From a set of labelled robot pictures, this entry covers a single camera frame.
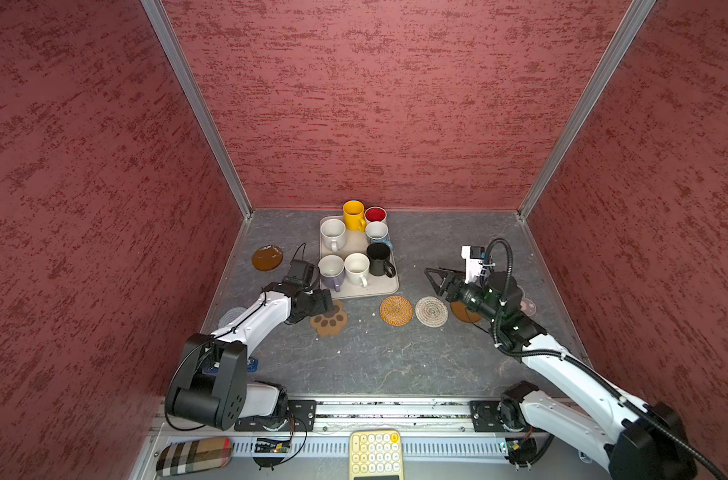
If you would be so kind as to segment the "brown wooden coaster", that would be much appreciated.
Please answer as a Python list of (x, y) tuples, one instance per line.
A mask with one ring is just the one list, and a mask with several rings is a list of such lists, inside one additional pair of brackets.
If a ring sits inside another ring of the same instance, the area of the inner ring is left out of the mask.
[(476, 312), (470, 311), (462, 302), (456, 301), (450, 304), (453, 315), (464, 323), (476, 324), (482, 320), (482, 316)]

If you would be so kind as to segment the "brown paw coaster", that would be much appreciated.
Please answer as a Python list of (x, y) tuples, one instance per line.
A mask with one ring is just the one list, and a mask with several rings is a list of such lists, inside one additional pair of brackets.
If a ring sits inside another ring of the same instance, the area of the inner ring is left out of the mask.
[(310, 325), (321, 338), (329, 336), (338, 336), (340, 332), (347, 326), (349, 315), (344, 308), (341, 300), (333, 301), (333, 309), (327, 313), (313, 316), (310, 319)]

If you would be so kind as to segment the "white braided coaster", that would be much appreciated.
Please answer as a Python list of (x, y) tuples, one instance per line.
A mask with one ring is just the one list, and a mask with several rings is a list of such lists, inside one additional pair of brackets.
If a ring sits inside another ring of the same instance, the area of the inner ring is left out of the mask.
[(442, 327), (448, 320), (448, 309), (445, 303), (434, 296), (421, 298), (415, 305), (418, 320), (430, 328)]

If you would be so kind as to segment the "lavender mug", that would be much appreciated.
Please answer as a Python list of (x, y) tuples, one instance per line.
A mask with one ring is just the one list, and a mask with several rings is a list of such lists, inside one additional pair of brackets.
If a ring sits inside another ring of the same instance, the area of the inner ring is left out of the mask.
[(340, 292), (345, 280), (345, 261), (337, 255), (326, 255), (318, 263), (322, 284), (334, 292)]

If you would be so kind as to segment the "brown glossy coaster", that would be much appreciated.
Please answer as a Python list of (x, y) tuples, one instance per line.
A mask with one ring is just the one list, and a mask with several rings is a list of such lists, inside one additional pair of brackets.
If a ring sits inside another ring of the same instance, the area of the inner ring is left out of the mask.
[(283, 250), (276, 245), (265, 245), (252, 255), (252, 265), (259, 271), (272, 271), (280, 266), (284, 259)]

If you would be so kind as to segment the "woven rattan coaster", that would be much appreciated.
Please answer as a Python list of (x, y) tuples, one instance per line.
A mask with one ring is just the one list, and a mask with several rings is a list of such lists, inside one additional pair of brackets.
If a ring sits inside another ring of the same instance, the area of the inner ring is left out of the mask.
[(411, 322), (414, 309), (405, 297), (392, 295), (382, 301), (379, 313), (381, 319), (388, 325), (403, 327)]

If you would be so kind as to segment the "white mug front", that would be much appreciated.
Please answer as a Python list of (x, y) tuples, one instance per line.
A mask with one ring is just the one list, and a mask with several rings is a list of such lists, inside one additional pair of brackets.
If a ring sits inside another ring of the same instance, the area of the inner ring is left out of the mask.
[(370, 259), (363, 253), (351, 253), (344, 262), (346, 279), (356, 287), (369, 286)]

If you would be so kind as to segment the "black mug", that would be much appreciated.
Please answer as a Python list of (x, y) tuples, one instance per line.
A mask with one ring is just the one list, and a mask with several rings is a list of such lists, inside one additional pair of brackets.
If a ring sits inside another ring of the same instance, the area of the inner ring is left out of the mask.
[(391, 262), (391, 254), (391, 248), (382, 242), (374, 242), (367, 247), (369, 271), (373, 276), (394, 278), (397, 275), (396, 268)]

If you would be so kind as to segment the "grey round coaster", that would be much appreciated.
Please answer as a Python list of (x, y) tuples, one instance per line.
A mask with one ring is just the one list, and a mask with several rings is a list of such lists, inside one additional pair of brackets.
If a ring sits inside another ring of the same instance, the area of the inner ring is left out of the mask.
[(246, 312), (244, 307), (234, 307), (225, 312), (219, 319), (218, 327), (224, 328), (231, 322), (240, 318)]

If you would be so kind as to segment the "pink flower coaster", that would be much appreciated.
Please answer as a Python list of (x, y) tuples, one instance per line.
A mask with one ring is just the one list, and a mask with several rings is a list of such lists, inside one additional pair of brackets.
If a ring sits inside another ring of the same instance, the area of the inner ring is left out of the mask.
[(521, 311), (529, 316), (532, 317), (537, 313), (537, 306), (536, 304), (529, 298), (524, 297), (520, 302), (520, 308)]

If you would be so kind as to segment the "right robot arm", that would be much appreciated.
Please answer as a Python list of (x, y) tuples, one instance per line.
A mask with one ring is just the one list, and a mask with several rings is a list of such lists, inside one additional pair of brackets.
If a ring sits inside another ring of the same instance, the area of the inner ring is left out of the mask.
[(521, 309), (513, 276), (513, 250), (503, 238), (485, 247), (465, 246), (463, 271), (428, 268), (436, 295), (461, 303), (487, 320), (493, 345), (555, 385), (572, 406), (522, 381), (505, 391), (498, 417), (511, 432), (543, 430), (585, 454), (614, 479), (693, 479), (704, 467), (724, 473), (687, 440), (679, 415), (616, 386), (572, 355)]

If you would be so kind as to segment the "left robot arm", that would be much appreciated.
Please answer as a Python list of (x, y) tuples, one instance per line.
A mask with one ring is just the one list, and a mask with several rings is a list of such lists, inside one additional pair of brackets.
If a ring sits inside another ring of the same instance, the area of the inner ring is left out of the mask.
[(190, 336), (165, 399), (165, 417), (221, 431), (242, 418), (261, 418), (271, 429), (289, 421), (286, 389), (248, 381), (249, 357), (278, 326), (294, 325), (333, 310), (319, 287), (317, 265), (293, 260), (287, 276), (262, 289), (253, 305), (212, 334)]

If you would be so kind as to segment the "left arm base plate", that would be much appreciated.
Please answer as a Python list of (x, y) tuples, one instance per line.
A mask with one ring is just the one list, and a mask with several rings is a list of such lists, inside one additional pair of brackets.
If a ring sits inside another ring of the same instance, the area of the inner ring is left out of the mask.
[(316, 421), (318, 402), (316, 400), (290, 399), (288, 412), (278, 417), (245, 417), (236, 421), (233, 429), (237, 432), (287, 432), (290, 421), (294, 420), (296, 431), (312, 432)]

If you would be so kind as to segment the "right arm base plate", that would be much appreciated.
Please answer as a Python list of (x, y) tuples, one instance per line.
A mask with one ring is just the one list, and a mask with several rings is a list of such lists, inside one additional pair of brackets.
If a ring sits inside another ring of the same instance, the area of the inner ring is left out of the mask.
[(512, 400), (475, 400), (469, 403), (470, 419), (476, 433), (494, 433), (514, 438), (526, 434), (547, 435), (533, 427), (521, 407)]

